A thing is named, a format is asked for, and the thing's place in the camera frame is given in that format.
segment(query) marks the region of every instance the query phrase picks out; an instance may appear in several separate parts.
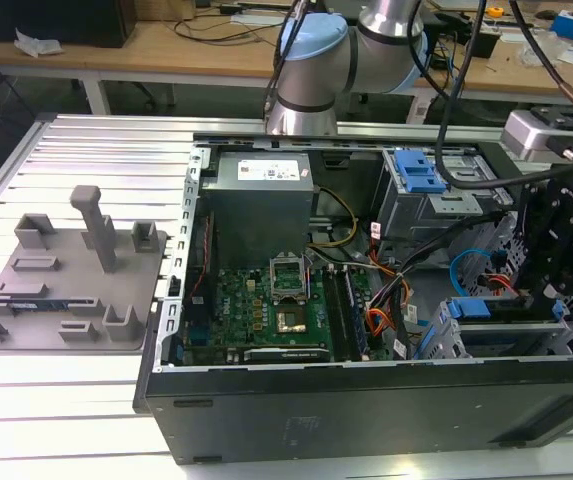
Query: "sticker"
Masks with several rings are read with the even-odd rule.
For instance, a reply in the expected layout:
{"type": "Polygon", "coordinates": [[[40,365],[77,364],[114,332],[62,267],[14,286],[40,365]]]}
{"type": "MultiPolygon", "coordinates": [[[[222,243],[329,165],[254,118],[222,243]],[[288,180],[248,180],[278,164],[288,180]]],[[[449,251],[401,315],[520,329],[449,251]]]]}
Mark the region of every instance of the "sticker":
{"type": "Polygon", "coordinates": [[[17,309],[36,309],[37,305],[35,303],[11,303],[9,304],[10,308],[17,308],[17,309]]]}
{"type": "Polygon", "coordinates": [[[406,346],[402,342],[395,339],[395,343],[393,343],[393,350],[395,350],[400,357],[406,360],[406,346]]]}
{"type": "Polygon", "coordinates": [[[237,179],[296,182],[299,180],[299,165],[297,160],[242,160],[237,164],[237,179]]]}
{"type": "Polygon", "coordinates": [[[406,307],[407,313],[404,315],[404,320],[417,325],[417,307],[415,305],[408,304],[406,307]]]}
{"type": "Polygon", "coordinates": [[[382,238],[382,225],[381,225],[381,223],[371,222],[371,224],[370,224],[370,236],[374,240],[381,240],[381,238],[382,238]]]}

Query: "yellow wire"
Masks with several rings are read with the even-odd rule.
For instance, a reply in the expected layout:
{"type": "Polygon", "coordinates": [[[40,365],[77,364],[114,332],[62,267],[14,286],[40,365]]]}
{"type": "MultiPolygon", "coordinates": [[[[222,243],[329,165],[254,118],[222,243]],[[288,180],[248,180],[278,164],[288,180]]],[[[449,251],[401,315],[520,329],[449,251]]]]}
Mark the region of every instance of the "yellow wire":
{"type": "Polygon", "coordinates": [[[353,220],[353,228],[351,228],[350,233],[348,236],[342,240],[336,240],[334,242],[323,242],[323,243],[309,243],[309,247],[322,247],[322,248],[332,248],[332,247],[341,247],[342,245],[346,245],[349,243],[357,234],[357,217],[353,213],[353,210],[348,206],[348,204],[342,200],[342,198],[333,192],[330,188],[326,187],[319,187],[321,192],[328,193],[331,197],[337,200],[342,207],[346,209],[346,211],[350,214],[350,218],[353,220]]]}

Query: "aluminum workbench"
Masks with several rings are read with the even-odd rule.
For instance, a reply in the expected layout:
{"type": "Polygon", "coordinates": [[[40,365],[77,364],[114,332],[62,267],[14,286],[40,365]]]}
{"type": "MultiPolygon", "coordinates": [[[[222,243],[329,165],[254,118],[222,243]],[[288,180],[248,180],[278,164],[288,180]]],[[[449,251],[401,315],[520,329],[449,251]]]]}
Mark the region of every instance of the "aluminum workbench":
{"type": "MultiPolygon", "coordinates": [[[[60,116],[36,123],[0,170],[0,269],[23,213],[47,213],[55,228],[82,227],[68,203],[77,184],[102,188],[102,209],[116,228],[149,219],[174,235],[193,132],[261,128],[255,120],[167,117],[60,116]]],[[[340,132],[419,140],[433,138],[436,128],[343,124],[340,132]]],[[[451,138],[478,140],[499,133],[449,131],[451,138]]],[[[180,468],[153,418],[131,409],[138,369],[136,354],[0,356],[0,478],[573,479],[573,432],[542,449],[180,468]]]]}

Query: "black computer case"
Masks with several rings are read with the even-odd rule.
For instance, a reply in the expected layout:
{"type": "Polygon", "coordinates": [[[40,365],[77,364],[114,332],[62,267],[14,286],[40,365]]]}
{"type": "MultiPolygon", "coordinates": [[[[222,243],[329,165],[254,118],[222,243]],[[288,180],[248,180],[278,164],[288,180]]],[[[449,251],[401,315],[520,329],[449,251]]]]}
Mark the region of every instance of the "black computer case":
{"type": "Polygon", "coordinates": [[[33,38],[119,48],[137,21],[134,0],[0,0],[0,42],[33,38]]]}

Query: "gray post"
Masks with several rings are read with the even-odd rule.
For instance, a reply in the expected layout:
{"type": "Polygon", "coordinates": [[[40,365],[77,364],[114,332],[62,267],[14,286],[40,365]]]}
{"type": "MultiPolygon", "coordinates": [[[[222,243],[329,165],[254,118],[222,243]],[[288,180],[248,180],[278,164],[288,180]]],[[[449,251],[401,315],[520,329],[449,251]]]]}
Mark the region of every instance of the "gray post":
{"type": "Polygon", "coordinates": [[[77,185],[70,196],[70,204],[79,210],[84,218],[102,269],[106,273],[111,273],[115,270],[117,259],[99,209],[101,196],[99,188],[94,185],[77,185]]]}

